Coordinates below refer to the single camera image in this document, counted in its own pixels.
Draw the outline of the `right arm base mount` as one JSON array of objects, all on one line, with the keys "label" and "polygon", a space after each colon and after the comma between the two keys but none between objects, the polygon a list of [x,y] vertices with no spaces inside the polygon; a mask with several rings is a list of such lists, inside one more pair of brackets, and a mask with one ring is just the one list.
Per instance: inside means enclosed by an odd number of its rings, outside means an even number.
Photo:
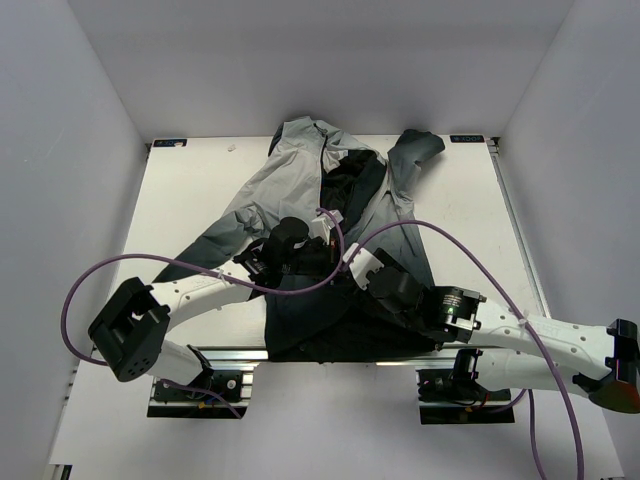
[{"label": "right arm base mount", "polygon": [[454,381],[449,369],[416,371],[422,425],[513,424],[509,389],[489,391],[473,381]]}]

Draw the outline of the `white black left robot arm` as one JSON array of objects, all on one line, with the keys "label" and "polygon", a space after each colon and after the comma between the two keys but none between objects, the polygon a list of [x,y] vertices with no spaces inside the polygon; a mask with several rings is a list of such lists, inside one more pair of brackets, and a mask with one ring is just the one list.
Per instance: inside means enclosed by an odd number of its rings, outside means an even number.
[{"label": "white black left robot arm", "polygon": [[188,277],[144,284],[124,281],[88,328],[99,353],[120,382],[145,374],[199,399],[211,387],[211,368],[194,347],[167,340],[178,325],[212,310],[251,301],[261,295],[294,296],[281,282],[288,274],[316,279],[316,287],[338,273],[344,254],[337,210],[321,209],[310,223],[286,217],[268,237],[252,242],[222,266],[207,270],[189,265]]}]

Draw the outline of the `grey gradient zip jacket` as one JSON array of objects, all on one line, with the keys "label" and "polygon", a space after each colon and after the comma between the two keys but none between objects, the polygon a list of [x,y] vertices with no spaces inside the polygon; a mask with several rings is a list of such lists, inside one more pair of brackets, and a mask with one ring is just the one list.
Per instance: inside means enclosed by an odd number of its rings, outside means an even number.
[{"label": "grey gradient zip jacket", "polygon": [[[265,165],[238,191],[222,216],[159,274],[190,276],[189,265],[214,269],[285,217],[312,220],[338,210],[347,243],[382,248],[420,283],[434,283],[418,228],[413,190],[422,166],[445,148],[430,132],[409,129],[380,154],[349,133],[308,117],[281,124]],[[282,282],[294,296],[266,299],[265,343],[273,362],[374,362],[432,352],[427,337],[364,312],[360,289],[342,281],[316,288],[305,276]]]}]

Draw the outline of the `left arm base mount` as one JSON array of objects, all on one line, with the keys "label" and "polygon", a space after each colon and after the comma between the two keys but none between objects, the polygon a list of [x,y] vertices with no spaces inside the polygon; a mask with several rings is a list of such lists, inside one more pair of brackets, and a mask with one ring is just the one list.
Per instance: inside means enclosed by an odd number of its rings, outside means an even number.
[{"label": "left arm base mount", "polygon": [[176,388],[155,378],[147,406],[148,418],[240,420],[251,399],[256,362],[218,362],[204,392]]}]

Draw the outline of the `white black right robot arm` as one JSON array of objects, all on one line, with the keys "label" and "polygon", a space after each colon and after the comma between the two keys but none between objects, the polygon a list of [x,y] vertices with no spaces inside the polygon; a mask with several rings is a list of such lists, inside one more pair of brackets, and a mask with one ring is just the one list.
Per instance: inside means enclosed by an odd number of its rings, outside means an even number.
[{"label": "white black right robot arm", "polygon": [[507,388],[566,389],[609,411],[639,411],[639,328],[520,318],[476,291],[418,282],[383,250],[343,257],[358,287],[401,326],[436,345],[459,343],[453,390],[472,399]]}]

